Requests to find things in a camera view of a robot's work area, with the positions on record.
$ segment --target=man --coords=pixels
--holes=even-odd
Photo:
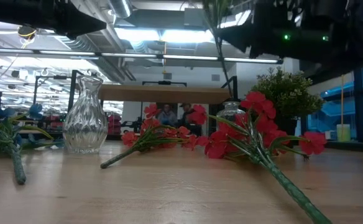
[[[161,124],[169,126],[176,126],[177,123],[177,117],[172,111],[172,107],[170,105],[163,106],[163,110],[158,115],[158,120],[161,122]]]
[[[202,135],[202,127],[201,125],[195,124],[188,118],[189,114],[192,114],[195,110],[191,108],[191,103],[182,103],[181,106],[183,108],[183,117],[180,120],[180,126],[184,126],[191,131],[191,134],[195,134],[196,136]]]

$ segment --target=glass jar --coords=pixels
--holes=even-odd
[[[97,153],[108,132],[107,117],[100,105],[98,92],[103,80],[78,77],[80,96],[68,112],[63,125],[63,137],[68,152]]]
[[[219,111],[216,114],[217,117],[235,122],[237,114],[242,114],[242,115],[245,114],[243,110],[238,109],[239,102],[228,101],[224,102],[223,105],[224,105],[224,110]]]

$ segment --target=potted plant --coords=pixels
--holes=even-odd
[[[258,75],[258,82],[251,91],[263,93],[266,99],[274,102],[277,111],[275,123],[288,135],[295,135],[297,119],[321,109],[324,100],[308,93],[312,84],[303,73],[291,74],[281,67],[269,68],[269,74]]]

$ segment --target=wooden table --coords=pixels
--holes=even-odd
[[[95,156],[24,155],[25,186],[0,158],[0,224],[311,223],[261,167],[168,149],[99,168],[121,150],[107,142]],[[363,153],[327,150],[310,162],[289,155],[276,163],[334,223],[363,223]]]

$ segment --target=shelf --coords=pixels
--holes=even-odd
[[[225,88],[139,85],[103,85],[98,96],[109,101],[207,104],[219,104],[230,97]]]

